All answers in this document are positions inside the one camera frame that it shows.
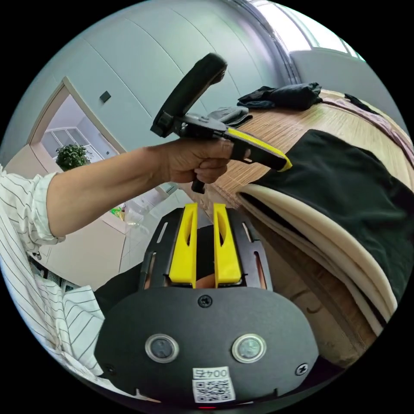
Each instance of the screw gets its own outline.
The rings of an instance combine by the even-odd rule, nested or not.
[[[115,375],[116,374],[115,368],[113,367],[113,365],[107,364],[105,367],[108,371],[108,374],[110,374],[110,375]]]
[[[309,365],[308,364],[300,364],[295,371],[295,374],[297,376],[303,375],[307,373],[307,370],[309,369]]]
[[[200,307],[210,307],[212,303],[213,300],[209,295],[203,295],[198,298],[198,305]]]

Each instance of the green plant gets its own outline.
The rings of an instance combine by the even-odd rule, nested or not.
[[[62,148],[58,148],[56,151],[56,164],[63,171],[90,164],[90,161],[86,156],[86,148],[81,145],[65,145]]]

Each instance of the gray cloth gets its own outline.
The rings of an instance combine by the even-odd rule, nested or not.
[[[253,118],[253,115],[249,114],[249,108],[245,107],[220,107],[217,111],[209,113],[208,116],[233,127],[243,125]]]

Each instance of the label sticker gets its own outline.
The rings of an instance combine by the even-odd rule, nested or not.
[[[193,368],[193,394],[196,403],[234,401],[229,367]]]

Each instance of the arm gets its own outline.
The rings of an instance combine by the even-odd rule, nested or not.
[[[139,148],[55,175],[47,191],[51,233],[56,237],[73,233],[168,181],[158,148]]]
[[[16,174],[7,174],[0,166],[0,207],[26,251],[34,252],[40,245],[55,245],[64,240],[52,235],[47,220],[46,194],[53,177],[54,174],[45,177],[37,175],[28,180]],[[3,214],[1,216],[7,229],[6,218]]]

